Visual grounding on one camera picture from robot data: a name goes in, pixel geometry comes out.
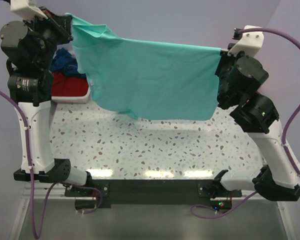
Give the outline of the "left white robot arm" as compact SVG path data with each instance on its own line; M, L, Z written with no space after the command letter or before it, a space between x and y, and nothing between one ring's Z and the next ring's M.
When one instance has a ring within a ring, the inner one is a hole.
M7 56L9 99L19 118L23 159L13 177L20 182L66 183L89 196L90 173L54 158L50 146L53 75L50 65L59 45L69 43L72 17L56 15L31 0L12 0L10 10L20 17L0 30L1 50Z

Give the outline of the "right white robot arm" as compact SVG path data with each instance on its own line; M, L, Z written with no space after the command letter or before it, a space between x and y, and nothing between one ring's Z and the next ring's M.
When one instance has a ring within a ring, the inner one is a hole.
M269 74L247 50L234 54L230 43L220 52L215 75L219 78L218 107L227 110L243 132L255 142L265 160L263 167L252 174L233 176L222 170L214 179L213 192L220 197L230 191L255 190L274 202L295 202L300 198L300 163L288 143L283 143L283 129L273 101L258 92Z

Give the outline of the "teal t-shirt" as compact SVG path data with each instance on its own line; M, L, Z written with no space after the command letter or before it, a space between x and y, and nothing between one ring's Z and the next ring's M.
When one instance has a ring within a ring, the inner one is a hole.
M122 38L77 16L71 33L78 71L101 108L148 120L205 121L214 114L219 48Z

